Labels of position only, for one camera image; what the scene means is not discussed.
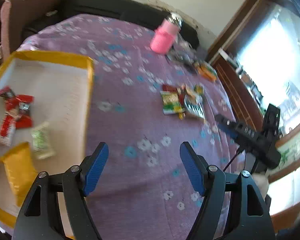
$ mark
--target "bottle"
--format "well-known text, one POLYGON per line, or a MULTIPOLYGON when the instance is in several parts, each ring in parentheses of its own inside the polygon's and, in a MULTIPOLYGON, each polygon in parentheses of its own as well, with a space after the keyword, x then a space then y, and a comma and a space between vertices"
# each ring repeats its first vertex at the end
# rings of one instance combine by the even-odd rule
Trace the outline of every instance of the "bottle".
POLYGON ((181 16, 172 12, 155 30, 154 37, 150 42, 150 48, 156 53, 166 54, 181 30, 181 26, 181 16))

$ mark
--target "tray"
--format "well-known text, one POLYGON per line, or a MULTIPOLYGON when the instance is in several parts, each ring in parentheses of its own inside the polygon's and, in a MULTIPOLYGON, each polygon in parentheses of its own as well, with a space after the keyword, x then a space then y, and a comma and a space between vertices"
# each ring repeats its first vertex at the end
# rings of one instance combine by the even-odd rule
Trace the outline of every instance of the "tray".
MULTIPOLYGON (((0 89, 9 85, 16 94, 34 96, 31 117, 34 126, 48 121, 51 145, 56 155, 44 160, 33 158, 38 172, 57 174, 80 164, 85 153, 85 134, 93 86, 93 61, 77 54, 53 51, 14 52, 0 68, 0 89)), ((0 98, 0 123, 4 117, 0 98)), ((11 147, 21 142, 32 144, 31 129, 17 130, 11 147)), ((10 147, 0 144, 0 156, 10 147)), ((13 228, 19 207, 10 190, 5 169, 0 163, 0 222, 13 228)), ((72 231, 64 199, 59 198, 65 233, 72 231)))

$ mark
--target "floral tablecloth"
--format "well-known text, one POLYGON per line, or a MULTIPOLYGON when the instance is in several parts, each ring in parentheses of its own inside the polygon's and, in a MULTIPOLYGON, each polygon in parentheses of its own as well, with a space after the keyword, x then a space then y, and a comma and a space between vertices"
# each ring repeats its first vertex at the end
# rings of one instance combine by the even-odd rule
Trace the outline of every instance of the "floral tablecloth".
MULTIPOLYGON (((81 14, 47 27, 19 50, 58 50, 88 55, 95 62, 86 154, 99 142, 109 159, 88 208, 104 240, 186 239, 202 203, 179 156, 189 141, 209 164, 223 168, 237 146, 216 126, 214 115, 234 119, 219 80, 211 83, 151 51, 154 32, 116 19, 81 14), (162 84, 202 84, 206 124, 163 115, 162 84)), ((228 172, 240 171, 236 159, 228 172)), ((226 222, 229 196, 216 236, 226 222)))

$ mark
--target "wooden cabinet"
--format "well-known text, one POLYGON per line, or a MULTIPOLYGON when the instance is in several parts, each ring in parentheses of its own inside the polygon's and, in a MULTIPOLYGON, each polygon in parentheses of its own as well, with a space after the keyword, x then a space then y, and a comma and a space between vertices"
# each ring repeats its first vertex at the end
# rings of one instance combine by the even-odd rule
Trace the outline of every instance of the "wooden cabinet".
POLYGON ((245 122, 253 129, 261 131, 263 116, 257 103, 232 66, 221 56, 218 56, 212 67, 217 71, 218 77, 226 90, 237 121, 245 122))

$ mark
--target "black cable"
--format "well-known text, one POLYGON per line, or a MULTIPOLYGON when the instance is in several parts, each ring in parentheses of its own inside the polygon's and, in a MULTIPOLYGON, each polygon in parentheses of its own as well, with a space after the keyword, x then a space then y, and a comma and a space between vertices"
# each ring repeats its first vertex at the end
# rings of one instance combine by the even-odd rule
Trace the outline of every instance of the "black cable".
POLYGON ((243 149, 242 148, 238 148, 237 151, 236 151, 236 154, 235 156, 233 156, 233 158, 229 161, 229 163, 225 166, 225 168, 223 169, 223 172, 226 171, 226 169, 230 166, 230 164, 233 162, 233 160, 240 154, 243 152, 243 149))

